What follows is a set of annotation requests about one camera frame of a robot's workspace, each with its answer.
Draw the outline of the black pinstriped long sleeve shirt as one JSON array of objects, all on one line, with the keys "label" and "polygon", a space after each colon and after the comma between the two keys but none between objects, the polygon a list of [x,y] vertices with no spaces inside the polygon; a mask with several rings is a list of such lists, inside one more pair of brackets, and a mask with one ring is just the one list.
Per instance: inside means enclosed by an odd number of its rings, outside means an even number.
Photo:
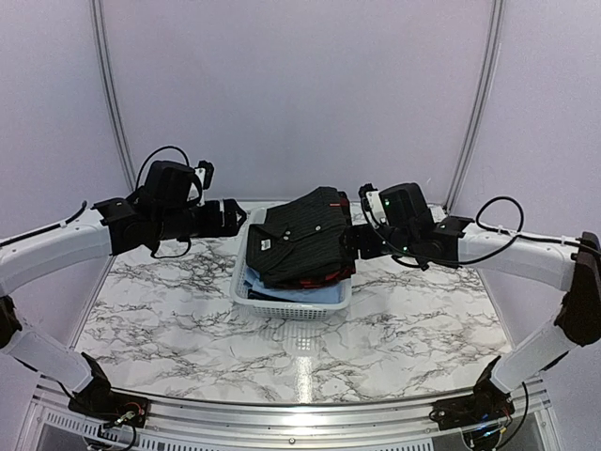
[{"label": "black pinstriped long sleeve shirt", "polygon": [[268,288],[324,288],[350,278],[355,258],[347,247],[352,226],[347,195],[318,187],[267,210],[248,228],[246,265]]}]

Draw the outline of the white plastic laundry basket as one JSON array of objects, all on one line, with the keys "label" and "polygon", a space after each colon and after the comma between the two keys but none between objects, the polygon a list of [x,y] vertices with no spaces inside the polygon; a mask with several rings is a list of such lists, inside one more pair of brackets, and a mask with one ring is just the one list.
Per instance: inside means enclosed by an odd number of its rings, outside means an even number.
[{"label": "white plastic laundry basket", "polygon": [[255,300],[247,297],[247,288],[243,285],[243,282],[245,270],[248,268],[245,260],[248,228],[251,224],[263,223],[268,209],[270,208],[252,210],[248,219],[248,226],[243,232],[230,285],[230,294],[233,301],[247,307],[258,316],[277,319],[326,319],[333,313],[348,307],[352,294],[351,277],[338,282],[342,284],[342,292],[340,303],[337,304],[289,303]]}]

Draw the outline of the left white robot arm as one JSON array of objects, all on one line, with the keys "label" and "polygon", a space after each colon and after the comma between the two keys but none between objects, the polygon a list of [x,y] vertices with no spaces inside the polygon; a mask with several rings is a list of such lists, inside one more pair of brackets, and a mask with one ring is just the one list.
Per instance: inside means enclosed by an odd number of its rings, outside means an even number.
[{"label": "left white robot arm", "polygon": [[55,380],[67,393],[69,409],[107,422],[139,428],[148,401],[115,392],[100,364],[30,325],[12,293],[72,265],[116,257],[139,247],[156,256],[162,242],[190,245],[194,239],[238,235],[247,214],[234,199],[204,198],[214,167],[155,161],[146,180],[126,198],[82,207],[69,219],[1,243],[1,352]]}]

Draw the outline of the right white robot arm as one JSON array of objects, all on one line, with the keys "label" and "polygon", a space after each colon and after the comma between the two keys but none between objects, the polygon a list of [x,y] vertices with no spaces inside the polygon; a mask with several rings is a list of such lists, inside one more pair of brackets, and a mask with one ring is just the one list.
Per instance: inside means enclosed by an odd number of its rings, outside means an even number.
[{"label": "right white robot arm", "polygon": [[509,353],[489,363],[469,395],[433,405],[439,429],[482,425],[515,411],[511,394],[535,374],[551,369],[571,350],[600,339],[600,240],[586,232],[554,238],[483,223],[480,216],[447,216],[437,222],[420,186],[402,183],[385,190],[359,190],[364,224],[351,228],[349,248],[363,260],[390,256],[430,265],[507,273],[556,288],[560,309]]}]

